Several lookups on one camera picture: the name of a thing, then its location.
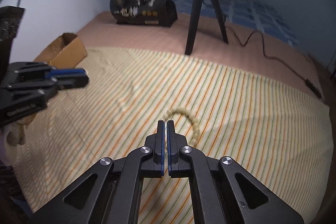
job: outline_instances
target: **tripod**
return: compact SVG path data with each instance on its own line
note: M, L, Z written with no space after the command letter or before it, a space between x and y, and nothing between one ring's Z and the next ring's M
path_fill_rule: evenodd
M193 6L191 9L191 15L190 15L187 45L185 47L185 53L184 53L186 55L190 55L193 52L193 47L194 47L194 42L195 42L195 37L196 37L196 32L197 32L197 27L198 27L198 21L199 21L200 13L201 13L202 1L203 0L193 0ZM225 43L228 43L226 29L224 25L224 18L223 18L221 7L219 5L219 1L211 0L211 3L215 9L220 31L223 36L223 41Z

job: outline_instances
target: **striped fabric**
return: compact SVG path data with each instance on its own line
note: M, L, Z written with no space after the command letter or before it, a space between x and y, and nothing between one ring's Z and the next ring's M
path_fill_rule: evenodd
M83 90L60 92L29 126L15 164L33 211L104 156L125 157L171 107L200 121L197 148L229 155L309 223L328 180L329 108L269 78L169 52L88 50ZM191 140L185 117L176 131ZM139 223L193 223L187 179L145 179Z

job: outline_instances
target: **cardboard box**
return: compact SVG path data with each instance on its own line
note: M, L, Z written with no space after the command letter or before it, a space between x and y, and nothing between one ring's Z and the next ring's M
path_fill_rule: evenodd
M74 68L87 57L83 42L74 33L64 33L56 38L34 59L34 62L48 62L58 69Z

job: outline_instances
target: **silver screw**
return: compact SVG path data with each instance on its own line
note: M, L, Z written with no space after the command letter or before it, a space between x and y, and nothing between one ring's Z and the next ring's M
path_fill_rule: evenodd
M192 148L190 146L184 146L181 148L183 153L190 153L192 151Z
M101 165L109 165L111 163L111 159L110 158L102 158L100 160L100 164Z
M232 159L230 157L223 157L222 158L222 163L226 165L230 165L232 163Z
M151 151L151 148L148 146L143 146L142 148L140 148L141 153L147 154Z

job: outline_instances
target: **pink surface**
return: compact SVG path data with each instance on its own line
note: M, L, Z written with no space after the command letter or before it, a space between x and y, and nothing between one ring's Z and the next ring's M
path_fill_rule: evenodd
M86 47L131 47L184 54L190 16L179 14L178 18L171 28L118 25L110 12L103 12L83 27L78 35ZM226 26L232 27L242 42L252 31L231 23L226 23ZM284 65L264 58L259 34L254 34L245 48L239 45L229 30L227 35L229 45L221 40L216 19L200 17L192 56L267 76L316 98L305 83ZM321 90L315 67L305 56L274 37L266 34L264 37L268 56L281 58Z

